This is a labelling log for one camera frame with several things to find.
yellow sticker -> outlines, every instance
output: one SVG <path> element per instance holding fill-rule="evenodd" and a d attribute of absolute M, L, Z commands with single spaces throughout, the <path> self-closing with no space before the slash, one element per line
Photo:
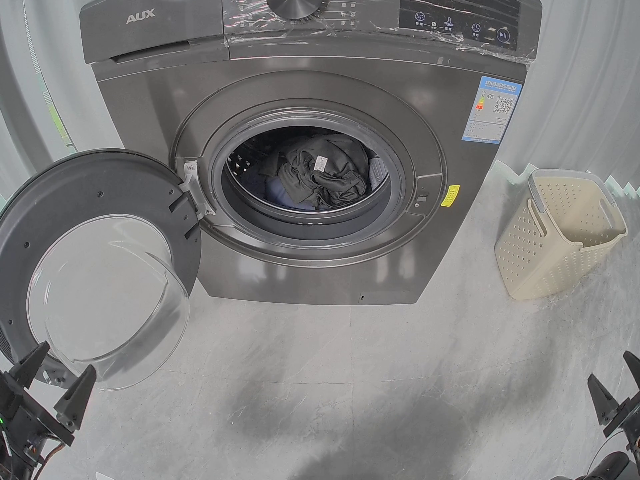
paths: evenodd
<path fill-rule="evenodd" d="M 458 197 L 458 192 L 460 192 L 460 185 L 449 185 L 449 190 L 447 190 L 447 195 L 444 198 L 444 201 L 440 203 L 440 206 L 449 207 L 453 204 L 453 201 Z"/>

energy label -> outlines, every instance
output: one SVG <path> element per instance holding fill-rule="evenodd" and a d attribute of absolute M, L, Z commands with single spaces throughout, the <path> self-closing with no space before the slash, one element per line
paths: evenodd
<path fill-rule="evenodd" d="M 462 140 L 500 144 L 522 84 L 483 76 Z"/>

plastic basket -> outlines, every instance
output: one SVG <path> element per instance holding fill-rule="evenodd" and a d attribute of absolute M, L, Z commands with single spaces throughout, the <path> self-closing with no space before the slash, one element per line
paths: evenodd
<path fill-rule="evenodd" d="M 533 299 L 577 284 L 624 236 L 625 219 L 597 176 L 538 169 L 495 257 L 509 295 Z"/>

floor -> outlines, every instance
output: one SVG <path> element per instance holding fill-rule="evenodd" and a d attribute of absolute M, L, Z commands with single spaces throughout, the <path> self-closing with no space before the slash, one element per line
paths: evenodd
<path fill-rule="evenodd" d="M 519 190 L 490 172 L 415 305 L 283 306 L 197 285 L 175 354 L 133 388 L 94 392 L 41 479 L 585 474 L 604 441 L 587 376 L 619 400 L 637 390 L 622 353 L 640 355 L 640 204 L 619 199 L 629 236 L 579 286 L 516 302 L 493 245 Z M 33 389 L 51 405 L 60 396 Z"/>

plastic film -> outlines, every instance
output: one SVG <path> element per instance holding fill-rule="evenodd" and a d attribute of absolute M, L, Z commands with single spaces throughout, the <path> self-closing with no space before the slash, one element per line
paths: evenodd
<path fill-rule="evenodd" d="M 286 20 L 267 0 L 223 0 L 228 44 L 317 36 L 434 40 L 529 65 L 536 56 L 538 0 L 323 0 L 313 14 Z"/>

